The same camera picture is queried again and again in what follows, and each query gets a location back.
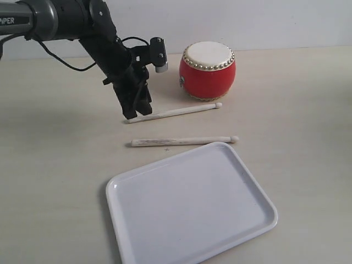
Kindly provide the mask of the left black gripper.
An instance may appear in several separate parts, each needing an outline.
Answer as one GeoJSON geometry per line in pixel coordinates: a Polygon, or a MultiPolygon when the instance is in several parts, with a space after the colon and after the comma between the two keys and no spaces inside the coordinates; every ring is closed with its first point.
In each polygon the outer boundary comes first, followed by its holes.
{"type": "Polygon", "coordinates": [[[150,47],[115,46],[111,52],[102,63],[102,71],[106,75],[103,84],[113,85],[123,116],[130,120],[137,117],[136,111],[143,116],[151,114],[152,99],[147,84],[149,72],[146,69],[150,64],[150,47]]]}

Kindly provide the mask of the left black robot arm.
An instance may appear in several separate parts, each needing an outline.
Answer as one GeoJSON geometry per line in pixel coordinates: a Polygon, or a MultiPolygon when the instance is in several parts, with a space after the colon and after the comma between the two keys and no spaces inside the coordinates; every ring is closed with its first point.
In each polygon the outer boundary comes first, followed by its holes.
{"type": "Polygon", "coordinates": [[[1,44],[17,37],[46,41],[78,40],[112,84],[123,116],[152,113],[146,65],[136,61],[117,35],[105,1],[16,1],[1,3],[1,44]]]}

